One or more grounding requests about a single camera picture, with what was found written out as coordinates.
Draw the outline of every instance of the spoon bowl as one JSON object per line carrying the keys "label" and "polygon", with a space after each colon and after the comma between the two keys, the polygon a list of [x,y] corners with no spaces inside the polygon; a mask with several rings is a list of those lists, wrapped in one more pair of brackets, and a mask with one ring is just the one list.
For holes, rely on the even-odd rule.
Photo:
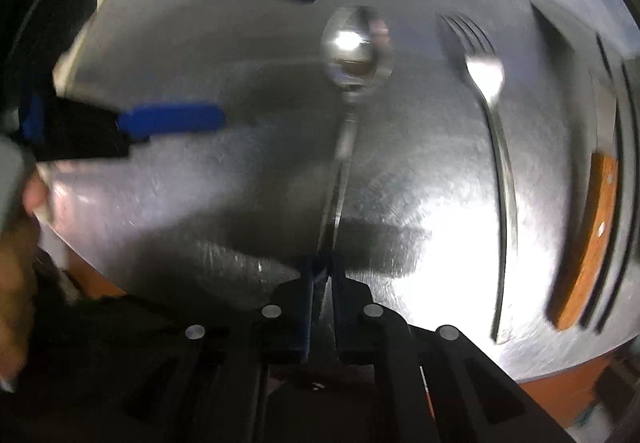
{"label": "spoon bowl", "polygon": [[379,86],[391,74],[388,29],[368,6],[336,10],[321,43],[327,74],[347,98]]}

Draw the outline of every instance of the gray object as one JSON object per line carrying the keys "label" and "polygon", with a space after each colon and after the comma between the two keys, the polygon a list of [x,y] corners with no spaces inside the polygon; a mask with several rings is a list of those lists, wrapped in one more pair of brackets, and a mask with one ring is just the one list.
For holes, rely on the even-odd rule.
{"label": "gray object", "polygon": [[22,191],[35,170],[31,154],[0,136],[0,234],[17,216],[22,206]]}
{"label": "gray object", "polygon": [[500,268],[491,335],[497,344],[504,344],[511,338],[512,305],[518,293],[514,283],[517,277],[514,273],[518,270],[516,191],[507,140],[497,109],[504,86],[504,65],[487,36],[472,20],[463,15],[443,19],[462,45],[466,70],[482,97],[494,146],[500,214]]}

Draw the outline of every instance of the screw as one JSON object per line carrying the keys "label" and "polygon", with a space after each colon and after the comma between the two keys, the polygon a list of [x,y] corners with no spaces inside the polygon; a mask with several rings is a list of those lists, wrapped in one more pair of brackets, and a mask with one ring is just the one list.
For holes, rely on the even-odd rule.
{"label": "screw", "polygon": [[267,304],[262,308],[262,316],[265,318],[278,318],[282,315],[282,309],[276,304]]}
{"label": "screw", "polygon": [[367,317],[380,317],[385,312],[380,304],[367,304],[362,310]]}
{"label": "screw", "polygon": [[438,330],[438,333],[442,338],[444,338],[444,340],[455,340],[456,338],[458,338],[460,331],[458,331],[458,329],[454,328],[453,326],[442,326]]}
{"label": "screw", "polygon": [[205,330],[200,324],[194,324],[193,326],[189,326],[186,330],[184,330],[184,334],[190,340],[197,340],[204,336]]}

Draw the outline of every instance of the spoon handle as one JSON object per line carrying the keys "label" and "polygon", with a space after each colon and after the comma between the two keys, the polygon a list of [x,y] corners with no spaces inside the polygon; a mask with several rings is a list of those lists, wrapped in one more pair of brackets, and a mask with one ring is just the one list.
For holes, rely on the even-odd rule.
{"label": "spoon handle", "polygon": [[332,250],[338,236],[338,225],[342,216],[344,195],[349,181],[351,168],[351,156],[356,139],[358,123],[353,110],[349,110],[338,135],[338,142],[334,155],[334,171],[331,183],[327,189],[327,196],[322,214],[320,236],[318,239],[318,252]]}

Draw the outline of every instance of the fork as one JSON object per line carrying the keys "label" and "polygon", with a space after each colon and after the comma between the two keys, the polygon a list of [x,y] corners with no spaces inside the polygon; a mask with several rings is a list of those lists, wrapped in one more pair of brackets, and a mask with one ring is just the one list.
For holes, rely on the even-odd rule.
{"label": "fork", "polygon": [[513,322],[514,272],[518,258],[518,211],[509,150],[497,104],[504,85],[504,65],[482,29],[462,14],[442,16],[464,51],[466,71],[482,97],[498,182],[500,211],[500,270],[491,335],[497,344],[511,338]]}

